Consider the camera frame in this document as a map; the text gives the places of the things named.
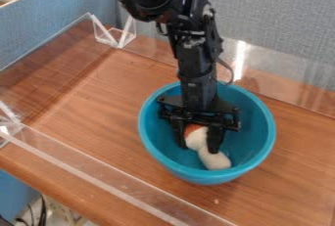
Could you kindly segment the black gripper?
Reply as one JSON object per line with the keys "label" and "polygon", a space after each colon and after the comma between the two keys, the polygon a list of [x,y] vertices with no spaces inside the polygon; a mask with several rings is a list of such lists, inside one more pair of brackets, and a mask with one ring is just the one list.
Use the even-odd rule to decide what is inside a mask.
{"label": "black gripper", "polygon": [[217,154],[223,141],[225,130],[241,129],[239,109],[230,103],[214,98],[209,108],[203,111],[191,111],[182,104],[180,95],[160,95],[155,99],[159,104],[158,116],[164,118],[172,127],[178,146],[184,149],[184,131],[187,123],[207,127],[206,145],[211,154]]}

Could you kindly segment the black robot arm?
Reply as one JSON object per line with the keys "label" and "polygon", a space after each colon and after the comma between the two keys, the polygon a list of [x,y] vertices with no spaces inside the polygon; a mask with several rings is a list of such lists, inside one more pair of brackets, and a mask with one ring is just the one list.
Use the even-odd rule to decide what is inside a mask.
{"label": "black robot arm", "polygon": [[133,19],[154,22],[156,32],[168,38],[178,61],[180,94],[156,98],[159,116],[170,122],[178,145],[186,146],[186,127],[207,128],[206,148],[215,154],[226,131],[241,128],[239,109],[217,94],[217,70],[222,38],[215,11],[209,0],[119,0]]}

